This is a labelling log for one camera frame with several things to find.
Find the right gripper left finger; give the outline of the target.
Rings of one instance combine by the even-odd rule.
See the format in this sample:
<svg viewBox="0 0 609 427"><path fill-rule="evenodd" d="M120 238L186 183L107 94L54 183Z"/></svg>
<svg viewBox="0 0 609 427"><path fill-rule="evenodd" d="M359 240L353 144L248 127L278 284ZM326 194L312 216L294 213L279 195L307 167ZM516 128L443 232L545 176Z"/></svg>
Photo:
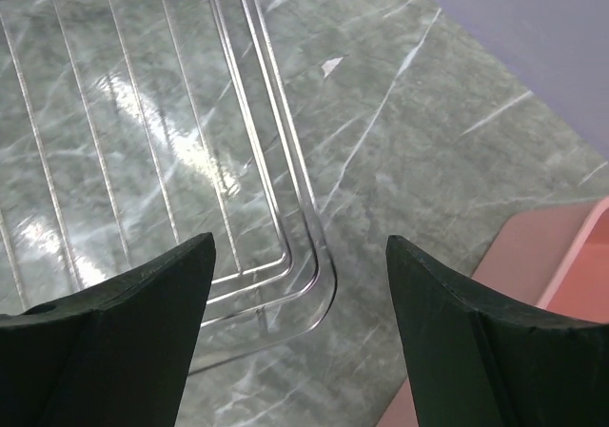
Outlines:
<svg viewBox="0 0 609 427"><path fill-rule="evenodd" d="M1 319L5 426L171 426L206 309L197 235L92 287Z"/></svg>

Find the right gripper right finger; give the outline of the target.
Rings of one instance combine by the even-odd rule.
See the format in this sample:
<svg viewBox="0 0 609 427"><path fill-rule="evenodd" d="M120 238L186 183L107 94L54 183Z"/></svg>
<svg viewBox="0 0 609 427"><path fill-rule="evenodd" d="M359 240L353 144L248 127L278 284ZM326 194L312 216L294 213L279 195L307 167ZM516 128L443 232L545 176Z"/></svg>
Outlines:
<svg viewBox="0 0 609 427"><path fill-rule="evenodd" d="M390 295L421 426L604 426L608 328L503 295L399 235Z"/></svg>

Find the wire dish rack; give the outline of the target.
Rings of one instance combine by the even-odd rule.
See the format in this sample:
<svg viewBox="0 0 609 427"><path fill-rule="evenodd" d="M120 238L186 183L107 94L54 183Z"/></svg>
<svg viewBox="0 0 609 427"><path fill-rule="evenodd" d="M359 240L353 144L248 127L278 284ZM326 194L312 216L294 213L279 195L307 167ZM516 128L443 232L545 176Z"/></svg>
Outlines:
<svg viewBox="0 0 609 427"><path fill-rule="evenodd" d="M258 0L1 0L1 310L209 232L191 368L292 340L334 300Z"/></svg>

